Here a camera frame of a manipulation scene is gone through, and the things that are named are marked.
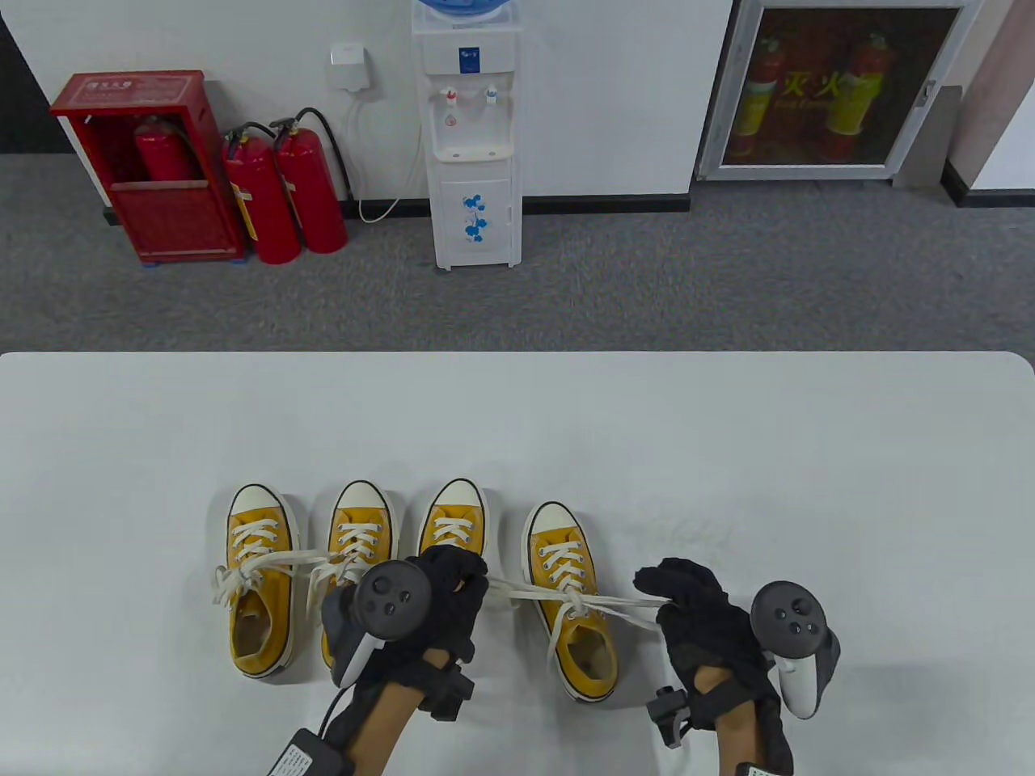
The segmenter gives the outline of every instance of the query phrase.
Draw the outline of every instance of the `glass cabinet door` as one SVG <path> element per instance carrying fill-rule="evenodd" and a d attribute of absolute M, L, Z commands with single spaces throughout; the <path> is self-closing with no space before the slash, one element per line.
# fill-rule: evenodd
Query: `glass cabinet door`
<path fill-rule="evenodd" d="M 739 98 L 724 107 L 732 117 L 724 117 L 724 147 L 715 149 L 721 150 L 719 163 L 887 165 L 960 12 L 944 6 L 762 7 L 746 71 L 729 84 Z"/>

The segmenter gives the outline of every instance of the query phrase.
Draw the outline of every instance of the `shoe insole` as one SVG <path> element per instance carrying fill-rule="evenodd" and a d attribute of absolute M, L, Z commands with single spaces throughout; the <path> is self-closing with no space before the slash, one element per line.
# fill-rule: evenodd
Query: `shoe insole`
<path fill-rule="evenodd" d="M 249 590 L 237 604 L 234 646 L 241 657 L 255 655 L 269 638 L 269 611 L 259 594 Z"/>
<path fill-rule="evenodd" d="M 575 628 L 568 653 L 575 665 L 590 679 L 605 681 L 614 674 L 611 653 L 603 636 L 589 628 Z"/>

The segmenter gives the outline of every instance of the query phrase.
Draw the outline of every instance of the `shoe toe cap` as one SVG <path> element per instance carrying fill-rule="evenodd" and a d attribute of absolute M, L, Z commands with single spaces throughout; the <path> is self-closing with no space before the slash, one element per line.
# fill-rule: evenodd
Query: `shoe toe cap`
<path fill-rule="evenodd" d="M 265 485 L 245 485 L 237 491 L 234 503 L 230 505 L 231 514 L 242 514 L 256 509 L 271 509 L 283 507 L 279 499 Z"/>
<path fill-rule="evenodd" d="M 548 502 L 539 507 L 532 524 L 529 527 L 530 533 L 538 534 L 545 531 L 557 531 L 558 529 L 578 528 L 574 515 L 563 504 L 556 501 Z"/>
<path fill-rule="evenodd" d="M 372 483 L 357 480 L 346 486 L 337 499 L 335 509 L 385 509 L 384 498 Z"/>
<path fill-rule="evenodd" d="M 478 498 L 478 488 L 470 480 L 455 479 L 442 488 L 435 500 L 438 506 L 465 506 L 480 507 L 481 499 Z"/>

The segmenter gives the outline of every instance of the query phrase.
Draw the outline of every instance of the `dispenser cabinet door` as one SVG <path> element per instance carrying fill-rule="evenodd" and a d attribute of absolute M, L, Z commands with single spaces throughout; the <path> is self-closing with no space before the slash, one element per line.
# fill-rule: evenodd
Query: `dispenser cabinet door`
<path fill-rule="evenodd" d="M 443 183 L 442 210 L 449 252 L 509 256 L 513 231 L 511 195 L 509 179 Z"/>

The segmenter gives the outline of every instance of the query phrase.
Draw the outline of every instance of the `wall outlet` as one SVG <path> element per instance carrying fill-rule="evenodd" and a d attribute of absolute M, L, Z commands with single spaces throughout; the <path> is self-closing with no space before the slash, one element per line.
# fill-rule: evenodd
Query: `wall outlet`
<path fill-rule="evenodd" d="M 327 87 L 358 92 L 371 87 L 371 71 L 366 66 L 366 49 L 362 43 L 335 43 L 324 64 Z"/>

